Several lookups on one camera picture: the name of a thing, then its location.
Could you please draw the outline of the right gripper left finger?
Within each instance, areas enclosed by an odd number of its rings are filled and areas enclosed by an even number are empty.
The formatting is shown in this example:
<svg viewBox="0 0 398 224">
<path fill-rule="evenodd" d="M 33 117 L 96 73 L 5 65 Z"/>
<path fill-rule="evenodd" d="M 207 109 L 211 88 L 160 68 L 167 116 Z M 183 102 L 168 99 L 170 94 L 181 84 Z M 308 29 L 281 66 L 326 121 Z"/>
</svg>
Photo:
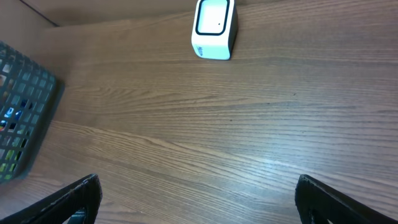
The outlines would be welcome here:
<svg viewBox="0 0 398 224">
<path fill-rule="evenodd" d="M 94 224 L 102 200 L 100 179 L 87 175 L 33 205 L 1 219 L 1 224 Z"/>
</svg>

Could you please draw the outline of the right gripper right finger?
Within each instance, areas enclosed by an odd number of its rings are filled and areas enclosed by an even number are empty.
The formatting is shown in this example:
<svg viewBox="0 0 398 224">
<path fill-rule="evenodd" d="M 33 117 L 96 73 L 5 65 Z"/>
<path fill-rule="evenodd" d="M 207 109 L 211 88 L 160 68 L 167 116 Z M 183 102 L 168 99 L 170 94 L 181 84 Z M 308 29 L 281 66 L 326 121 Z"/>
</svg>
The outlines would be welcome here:
<svg viewBox="0 0 398 224">
<path fill-rule="evenodd" d="M 298 179 L 295 205 L 301 222 L 307 224 L 397 224 L 397 220 L 306 174 Z"/>
</svg>

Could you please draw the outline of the white barcode scanner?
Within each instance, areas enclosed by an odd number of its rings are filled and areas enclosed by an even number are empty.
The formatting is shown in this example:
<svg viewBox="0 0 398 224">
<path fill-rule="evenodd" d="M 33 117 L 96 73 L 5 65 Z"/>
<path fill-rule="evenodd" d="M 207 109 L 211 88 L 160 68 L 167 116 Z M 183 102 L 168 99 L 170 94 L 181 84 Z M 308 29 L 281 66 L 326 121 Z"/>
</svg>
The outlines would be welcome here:
<svg viewBox="0 0 398 224">
<path fill-rule="evenodd" d="M 200 58 L 229 60 L 238 33 L 235 0 L 199 0 L 191 43 Z"/>
</svg>

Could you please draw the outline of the grey plastic mesh basket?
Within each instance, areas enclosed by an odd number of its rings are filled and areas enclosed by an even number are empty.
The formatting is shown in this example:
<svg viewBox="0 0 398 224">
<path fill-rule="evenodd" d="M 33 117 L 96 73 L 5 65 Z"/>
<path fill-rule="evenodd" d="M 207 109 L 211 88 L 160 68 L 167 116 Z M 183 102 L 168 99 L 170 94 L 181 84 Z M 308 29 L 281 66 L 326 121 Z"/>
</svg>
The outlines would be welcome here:
<svg viewBox="0 0 398 224">
<path fill-rule="evenodd" d="M 1 42 L 1 183 L 31 170 L 65 85 Z"/>
</svg>

